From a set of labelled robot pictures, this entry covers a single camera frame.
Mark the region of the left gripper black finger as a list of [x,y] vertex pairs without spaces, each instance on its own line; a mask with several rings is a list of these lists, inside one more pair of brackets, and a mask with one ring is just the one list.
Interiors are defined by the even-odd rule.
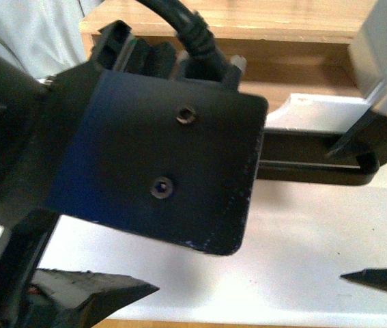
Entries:
[[353,273],[345,273],[340,278],[351,283],[387,292],[387,268],[370,268]]
[[29,293],[30,327],[93,327],[159,290],[127,275],[38,269]]

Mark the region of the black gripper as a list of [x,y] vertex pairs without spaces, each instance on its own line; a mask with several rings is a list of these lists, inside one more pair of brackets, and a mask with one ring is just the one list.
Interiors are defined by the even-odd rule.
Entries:
[[165,79],[176,50],[149,43],[118,20],[89,61],[42,84],[0,58],[0,327],[29,326],[29,293],[64,215],[46,205],[100,77],[113,71]]

